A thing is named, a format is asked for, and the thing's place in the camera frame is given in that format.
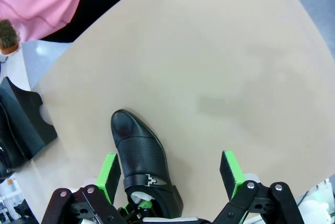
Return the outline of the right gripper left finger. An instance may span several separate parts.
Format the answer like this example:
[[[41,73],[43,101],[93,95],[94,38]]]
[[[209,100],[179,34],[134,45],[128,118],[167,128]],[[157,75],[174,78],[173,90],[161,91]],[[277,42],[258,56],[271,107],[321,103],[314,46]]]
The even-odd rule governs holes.
[[[118,154],[108,154],[94,184],[53,192],[42,223],[126,223],[113,205],[120,176]]]

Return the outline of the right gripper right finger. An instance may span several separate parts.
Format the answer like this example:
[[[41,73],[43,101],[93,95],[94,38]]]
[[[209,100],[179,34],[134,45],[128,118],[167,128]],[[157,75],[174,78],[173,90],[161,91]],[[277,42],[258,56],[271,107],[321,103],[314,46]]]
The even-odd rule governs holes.
[[[243,223],[250,213],[259,214],[265,223],[304,223],[290,187],[247,180],[232,151],[222,152],[220,174],[229,201],[213,223]]]

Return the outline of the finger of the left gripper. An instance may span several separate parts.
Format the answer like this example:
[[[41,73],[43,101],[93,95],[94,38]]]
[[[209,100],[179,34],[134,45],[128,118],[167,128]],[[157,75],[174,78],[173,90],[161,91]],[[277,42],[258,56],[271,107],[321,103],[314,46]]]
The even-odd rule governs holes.
[[[126,204],[123,207],[117,209],[119,214],[123,217],[124,220],[138,220],[138,206],[134,204]]]
[[[138,216],[140,218],[154,217],[154,208],[152,201],[143,200],[137,207]]]

